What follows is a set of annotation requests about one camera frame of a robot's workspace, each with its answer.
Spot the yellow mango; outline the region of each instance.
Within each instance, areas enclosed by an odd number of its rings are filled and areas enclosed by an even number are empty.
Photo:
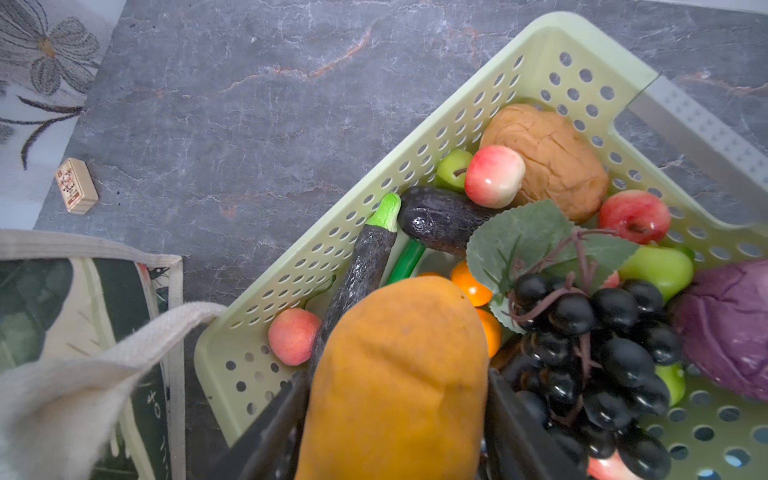
[[[485,334],[461,289],[436,276],[379,289],[329,338],[296,478],[471,480],[487,391]]]

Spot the bunch of black grapes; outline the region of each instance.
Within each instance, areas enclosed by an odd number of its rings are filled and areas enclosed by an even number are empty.
[[[522,276],[515,285],[515,312],[531,311],[564,283],[541,273]],[[535,319],[521,322],[528,333],[503,375],[583,471],[588,457],[609,458],[617,450],[641,478],[659,480],[670,470],[667,450],[637,425],[643,415],[666,413],[670,392],[655,365],[671,365],[682,355],[663,304],[654,285],[628,280],[591,298],[566,293]],[[581,351],[586,333],[589,353]],[[585,355],[590,357],[586,381]]]

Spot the flower center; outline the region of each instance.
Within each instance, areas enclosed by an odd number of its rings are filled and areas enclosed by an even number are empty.
[[[51,39],[48,37],[45,37],[38,42],[38,48],[40,48],[44,55],[50,58],[56,56],[56,50],[54,50]]]

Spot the brown potato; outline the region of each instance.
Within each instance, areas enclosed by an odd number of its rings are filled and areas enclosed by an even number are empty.
[[[528,104],[509,105],[485,129],[480,148],[488,145],[509,147],[525,161],[514,205],[551,198],[576,223],[600,210],[608,175],[566,118]]]

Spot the small wooden block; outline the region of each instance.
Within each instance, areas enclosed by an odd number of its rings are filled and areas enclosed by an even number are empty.
[[[68,158],[56,171],[56,184],[70,214],[82,215],[98,201],[96,187],[85,162]]]

